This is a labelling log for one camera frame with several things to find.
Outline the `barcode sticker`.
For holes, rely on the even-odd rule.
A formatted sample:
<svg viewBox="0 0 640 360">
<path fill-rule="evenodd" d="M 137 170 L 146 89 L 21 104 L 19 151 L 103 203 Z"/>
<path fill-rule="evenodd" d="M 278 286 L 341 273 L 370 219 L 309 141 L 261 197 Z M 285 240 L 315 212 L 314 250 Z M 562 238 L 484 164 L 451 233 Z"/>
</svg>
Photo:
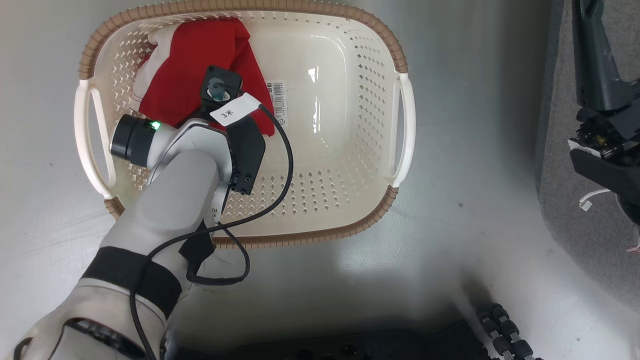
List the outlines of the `barcode sticker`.
<svg viewBox="0 0 640 360">
<path fill-rule="evenodd" d="M 266 86 L 272 102 L 275 119 L 282 128 L 288 127 L 288 87 L 284 80 L 267 80 Z"/>
</svg>

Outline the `red cloth garment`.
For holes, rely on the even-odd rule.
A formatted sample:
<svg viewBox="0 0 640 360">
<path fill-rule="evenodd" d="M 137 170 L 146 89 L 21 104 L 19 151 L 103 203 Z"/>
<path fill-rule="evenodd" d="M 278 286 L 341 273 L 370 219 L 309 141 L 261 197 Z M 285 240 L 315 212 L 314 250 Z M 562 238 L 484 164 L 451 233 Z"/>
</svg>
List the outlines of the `red cloth garment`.
<svg viewBox="0 0 640 360">
<path fill-rule="evenodd" d="M 208 66 L 242 77 L 243 91 L 274 111 L 265 78 L 250 46 L 250 34 L 235 18 L 177 23 L 170 56 L 153 78 L 142 114 L 176 126 L 201 106 Z"/>
</svg>

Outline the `cream plastic laundry basket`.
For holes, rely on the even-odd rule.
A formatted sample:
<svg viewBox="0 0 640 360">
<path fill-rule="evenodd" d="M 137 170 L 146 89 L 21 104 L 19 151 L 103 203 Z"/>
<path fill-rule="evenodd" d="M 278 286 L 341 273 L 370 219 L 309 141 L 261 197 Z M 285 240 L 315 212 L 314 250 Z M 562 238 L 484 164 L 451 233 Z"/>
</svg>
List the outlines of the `cream plastic laundry basket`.
<svg viewBox="0 0 640 360">
<path fill-rule="evenodd" d="M 294 157 L 286 198 L 270 214 L 231 232 L 249 249 L 344 239 L 391 208 L 409 173 L 416 101 L 402 46 L 379 18 L 358 7 L 309 0 L 183 0 L 140 6 L 107 19 L 78 66 L 74 130 L 78 155 L 106 209 L 118 219 L 149 171 L 106 155 L 98 169 L 90 140 L 94 105 L 104 153 L 129 105 L 135 75 L 170 25 L 236 18 L 266 81 L 286 82 Z"/>
</svg>

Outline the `black roller omni wheel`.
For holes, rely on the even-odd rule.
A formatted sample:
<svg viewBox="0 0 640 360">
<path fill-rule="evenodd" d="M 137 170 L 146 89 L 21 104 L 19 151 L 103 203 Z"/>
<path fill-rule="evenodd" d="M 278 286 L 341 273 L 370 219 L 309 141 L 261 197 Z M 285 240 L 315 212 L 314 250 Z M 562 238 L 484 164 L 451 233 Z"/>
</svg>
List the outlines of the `black roller omni wheel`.
<svg viewBox="0 0 640 360">
<path fill-rule="evenodd" d="M 544 360 L 535 357 L 530 344 L 521 337 L 518 326 L 501 304 L 493 303 L 488 310 L 478 312 L 477 317 L 502 360 Z"/>
</svg>

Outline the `white cloth garment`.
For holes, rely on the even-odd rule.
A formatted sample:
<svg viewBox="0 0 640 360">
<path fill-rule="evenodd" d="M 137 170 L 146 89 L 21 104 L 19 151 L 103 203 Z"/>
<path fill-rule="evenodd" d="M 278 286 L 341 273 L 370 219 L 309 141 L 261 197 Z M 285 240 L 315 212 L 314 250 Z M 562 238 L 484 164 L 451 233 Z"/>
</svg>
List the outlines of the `white cloth garment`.
<svg viewBox="0 0 640 360">
<path fill-rule="evenodd" d="M 170 50 L 178 24 L 165 26 L 155 30 L 147 36 L 147 41 L 153 46 L 147 60 L 143 62 L 135 75 L 132 93 L 129 100 L 130 108 L 139 113 L 143 112 L 143 102 L 149 98 L 154 77 L 161 66 L 169 59 Z"/>
</svg>

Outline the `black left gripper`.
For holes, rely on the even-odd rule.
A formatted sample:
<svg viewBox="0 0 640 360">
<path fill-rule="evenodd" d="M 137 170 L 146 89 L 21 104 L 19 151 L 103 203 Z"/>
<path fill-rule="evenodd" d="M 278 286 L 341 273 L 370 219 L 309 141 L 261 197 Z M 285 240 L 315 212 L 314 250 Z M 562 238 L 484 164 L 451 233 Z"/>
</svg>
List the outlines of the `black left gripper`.
<svg viewBox="0 0 640 360">
<path fill-rule="evenodd" d="M 243 79 L 238 73 L 210 65 L 199 90 L 201 106 L 204 109 L 219 109 L 235 100 L 242 86 Z"/>
</svg>

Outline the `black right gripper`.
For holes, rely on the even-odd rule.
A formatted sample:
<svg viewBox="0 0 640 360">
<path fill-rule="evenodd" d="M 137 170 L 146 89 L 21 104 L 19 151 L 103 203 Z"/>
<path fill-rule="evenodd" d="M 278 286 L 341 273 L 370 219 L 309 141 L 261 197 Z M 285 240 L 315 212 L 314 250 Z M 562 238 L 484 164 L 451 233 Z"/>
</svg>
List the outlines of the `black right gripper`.
<svg viewBox="0 0 640 360">
<path fill-rule="evenodd" d="M 571 0 L 571 9 L 576 100 L 583 108 L 570 150 L 621 157 L 640 149 L 640 99 L 630 104 L 630 84 L 620 77 L 602 22 L 604 0 Z"/>
</svg>

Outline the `grey fabric sofa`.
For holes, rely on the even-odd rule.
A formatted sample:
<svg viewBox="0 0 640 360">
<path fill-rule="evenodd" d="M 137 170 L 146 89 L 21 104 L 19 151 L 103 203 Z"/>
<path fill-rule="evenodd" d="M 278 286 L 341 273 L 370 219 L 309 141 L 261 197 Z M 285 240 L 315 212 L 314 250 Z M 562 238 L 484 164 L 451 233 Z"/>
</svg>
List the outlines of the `grey fabric sofa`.
<svg viewBox="0 0 640 360">
<path fill-rule="evenodd" d="M 576 116 L 575 61 L 571 0 L 551 0 L 550 23 L 535 144 L 535 180 L 542 219 L 553 239 L 581 271 L 615 301 L 640 314 L 638 228 L 612 193 L 592 198 L 590 210 L 579 199 L 598 185 L 575 173 L 569 138 Z"/>
</svg>

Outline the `white paper label tag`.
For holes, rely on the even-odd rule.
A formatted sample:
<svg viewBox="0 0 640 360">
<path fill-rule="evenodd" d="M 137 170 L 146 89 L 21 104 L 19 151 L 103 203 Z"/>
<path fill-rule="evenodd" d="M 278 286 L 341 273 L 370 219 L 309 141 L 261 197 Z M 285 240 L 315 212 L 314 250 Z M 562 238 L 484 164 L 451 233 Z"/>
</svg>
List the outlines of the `white paper label tag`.
<svg viewBox="0 0 640 360">
<path fill-rule="evenodd" d="M 261 105 L 262 103 L 254 96 L 244 93 L 227 102 L 226 105 L 211 111 L 209 116 L 221 126 L 227 128 L 257 111 Z"/>
</svg>

